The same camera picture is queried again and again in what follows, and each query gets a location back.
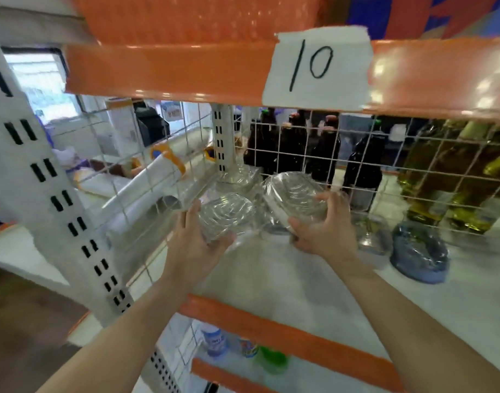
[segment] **white paper sign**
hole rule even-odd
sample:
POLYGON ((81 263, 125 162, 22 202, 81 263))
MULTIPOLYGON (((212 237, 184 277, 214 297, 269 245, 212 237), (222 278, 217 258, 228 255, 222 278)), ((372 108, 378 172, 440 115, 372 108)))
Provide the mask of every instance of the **white paper sign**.
POLYGON ((360 111, 370 101, 372 57, 362 26, 279 33, 262 104, 360 111))

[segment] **window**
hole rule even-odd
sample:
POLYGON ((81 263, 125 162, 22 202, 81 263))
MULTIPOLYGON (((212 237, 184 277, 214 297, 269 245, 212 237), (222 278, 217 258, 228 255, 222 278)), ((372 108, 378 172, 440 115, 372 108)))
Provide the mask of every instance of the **window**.
POLYGON ((11 49, 3 52, 32 110, 43 124, 79 115, 81 109, 76 96, 64 93, 66 72, 60 51, 11 49))

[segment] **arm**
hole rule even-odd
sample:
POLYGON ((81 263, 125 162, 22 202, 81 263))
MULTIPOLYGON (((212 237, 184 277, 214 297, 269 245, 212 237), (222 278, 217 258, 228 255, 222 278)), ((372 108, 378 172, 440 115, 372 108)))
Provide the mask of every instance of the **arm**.
POLYGON ((205 278, 233 242, 204 242, 197 201, 180 213, 161 278, 117 321, 103 329, 38 393, 130 393, 164 327, 194 285, 205 278))
POLYGON ((296 246, 323 257, 348 287, 412 393, 500 392, 500 370, 408 300, 357 259, 349 207, 325 192, 328 215, 321 227, 296 219, 296 246))

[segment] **person's right hand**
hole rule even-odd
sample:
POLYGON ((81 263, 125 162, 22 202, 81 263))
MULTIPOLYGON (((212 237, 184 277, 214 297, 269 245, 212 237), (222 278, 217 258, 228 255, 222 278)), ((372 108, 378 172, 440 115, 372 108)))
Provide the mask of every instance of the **person's right hand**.
POLYGON ((288 222, 298 237, 294 245, 301 251, 319 255, 330 266, 338 266, 332 263, 354 261, 357 239, 348 201, 335 192, 319 193, 315 198, 327 202, 326 220, 321 225, 309 226, 296 218, 289 218, 288 222))

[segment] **person's left hand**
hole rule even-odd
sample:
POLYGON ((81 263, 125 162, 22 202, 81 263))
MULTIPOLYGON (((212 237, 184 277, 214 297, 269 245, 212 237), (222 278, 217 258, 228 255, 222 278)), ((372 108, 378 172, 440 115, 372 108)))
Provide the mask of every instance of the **person's left hand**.
POLYGON ((197 213, 201 202, 195 200, 188 211, 179 213, 173 235, 168 242, 166 265, 161 279, 178 284, 186 293, 213 270, 226 249, 235 240, 228 234, 207 244, 201 234, 197 213))

